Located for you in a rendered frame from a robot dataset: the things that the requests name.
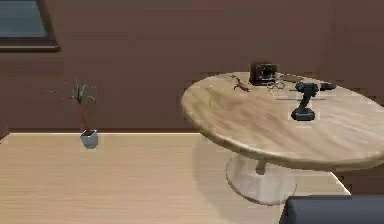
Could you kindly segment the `round wooden table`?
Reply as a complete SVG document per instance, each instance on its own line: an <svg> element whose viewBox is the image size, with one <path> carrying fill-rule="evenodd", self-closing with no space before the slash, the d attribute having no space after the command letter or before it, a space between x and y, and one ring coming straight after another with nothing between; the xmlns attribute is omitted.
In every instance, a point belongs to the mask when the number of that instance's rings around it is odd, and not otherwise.
<svg viewBox="0 0 384 224"><path fill-rule="evenodd" d="M233 90L240 78L250 92ZM269 90L246 72L218 74L185 90L185 117L213 143L233 152L226 166L231 188L262 205L283 203L296 191L299 170L325 173L384 163L384 108L352 90L319 92L309 103L312 121L296 121L301 100L293 84Z"/></svg>

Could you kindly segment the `dark brown box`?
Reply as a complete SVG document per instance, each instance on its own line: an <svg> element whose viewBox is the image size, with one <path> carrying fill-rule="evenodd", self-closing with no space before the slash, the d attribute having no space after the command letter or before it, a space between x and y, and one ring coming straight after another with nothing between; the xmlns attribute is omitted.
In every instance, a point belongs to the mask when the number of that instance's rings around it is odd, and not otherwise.
<svg viewBox="0 0 384 224"><path fill-rule="evenodd" d="M277 66L272 63L254 62L250 65L249 82L252 85L262 85L276 79Z"/></svg>

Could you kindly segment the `house plant in grey pot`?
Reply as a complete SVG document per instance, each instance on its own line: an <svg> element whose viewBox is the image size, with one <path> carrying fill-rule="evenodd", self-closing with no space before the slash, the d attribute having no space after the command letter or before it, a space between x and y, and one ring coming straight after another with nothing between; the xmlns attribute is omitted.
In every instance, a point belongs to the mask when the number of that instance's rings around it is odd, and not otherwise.
<svg viewBox="0 0 384 224"><path fill-rule="evenodd" d="M96 98L88 94L88 82L83 80L80 82L75 79L75 86L71 89L71 94L64 96L62 93L55 90L45 90L45 93L59 96L62 100L73 100L79 108L80 121L82 125L82 132L80 140L86 149L95 149L99 144L98 130L92 129L85 118L85 105L89 103L95 104Z"/></svg>

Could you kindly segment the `dark framed window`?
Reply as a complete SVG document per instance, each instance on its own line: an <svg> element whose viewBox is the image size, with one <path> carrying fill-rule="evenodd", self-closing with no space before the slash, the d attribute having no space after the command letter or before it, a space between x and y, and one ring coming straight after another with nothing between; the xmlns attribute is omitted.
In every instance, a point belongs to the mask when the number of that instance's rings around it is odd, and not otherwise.
<svg viewBox="0 0 384 224"><path fill-rule="evenodd" d="M56 53L46 0L0 0L1 53Z"/></svg>

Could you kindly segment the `black cordless drill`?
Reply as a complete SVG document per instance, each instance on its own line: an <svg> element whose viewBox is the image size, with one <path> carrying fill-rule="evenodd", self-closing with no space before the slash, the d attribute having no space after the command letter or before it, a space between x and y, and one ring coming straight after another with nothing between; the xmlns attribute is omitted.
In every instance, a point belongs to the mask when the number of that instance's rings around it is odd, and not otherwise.
<svg viewBox="0 0 384 224"><path fill-rule="evenodd" d="M319 91L328 91L336 88L335 84L332 83L309 83L309 82L298 82L295 85L295 89L303 94L301 102L297 108L295 108L291 117L296 121L312 121L315 119L315 112L308 108L307 105L312 97L315 97Z"/></svg>

